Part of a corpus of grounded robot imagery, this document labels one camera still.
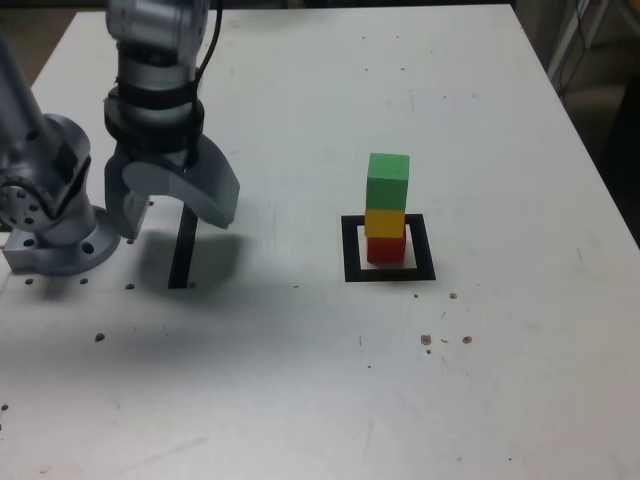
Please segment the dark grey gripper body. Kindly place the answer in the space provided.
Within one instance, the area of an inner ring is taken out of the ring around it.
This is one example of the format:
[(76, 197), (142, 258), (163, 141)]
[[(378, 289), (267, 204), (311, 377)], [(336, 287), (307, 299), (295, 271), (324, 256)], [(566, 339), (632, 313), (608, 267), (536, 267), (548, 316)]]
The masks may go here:
[(114, 168), (123, 169), (135, 162), (159, 164), (168, 168), (188, 169), (198, 162), (199, 137), (187, 143), (165, 144), (159, 137), (130, 137), (118, 140), (114, 151)]

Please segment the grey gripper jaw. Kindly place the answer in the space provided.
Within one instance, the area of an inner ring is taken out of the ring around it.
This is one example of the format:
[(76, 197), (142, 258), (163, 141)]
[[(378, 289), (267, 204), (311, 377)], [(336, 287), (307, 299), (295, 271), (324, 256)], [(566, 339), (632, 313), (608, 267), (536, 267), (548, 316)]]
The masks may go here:
[(148, 198), (129, 188), (123, 179), (130, 157), (121, 146), (107, 161), (104, 169), (105, 204), (111, 222), (126, 239), (136, 239), (148, 208)]
[(228, 228), (235, 218), (240, 183), (227, 158), (201, 136), (184, 160), (182, 165), (167, 155), (136, 160), (124, 168), (124, 183), (142, 196), (178, 199), (204, 222)]

